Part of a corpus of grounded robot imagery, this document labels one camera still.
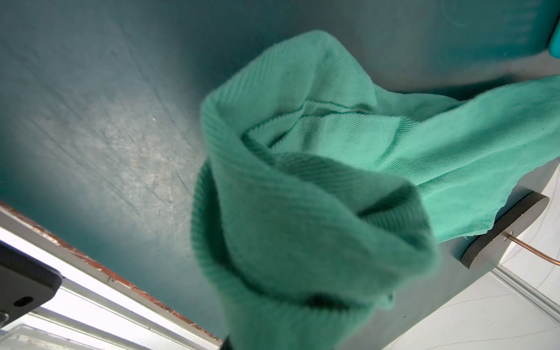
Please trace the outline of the green long pants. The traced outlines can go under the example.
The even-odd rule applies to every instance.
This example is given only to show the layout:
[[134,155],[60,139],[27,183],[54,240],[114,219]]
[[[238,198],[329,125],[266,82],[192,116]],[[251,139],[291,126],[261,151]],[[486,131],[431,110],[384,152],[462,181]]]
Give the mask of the green long pants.
[[335,349],[559,156],[559,77],[466,102],[394,93],[313,31],[210,93],[201,128],[192,246],[229,343]]

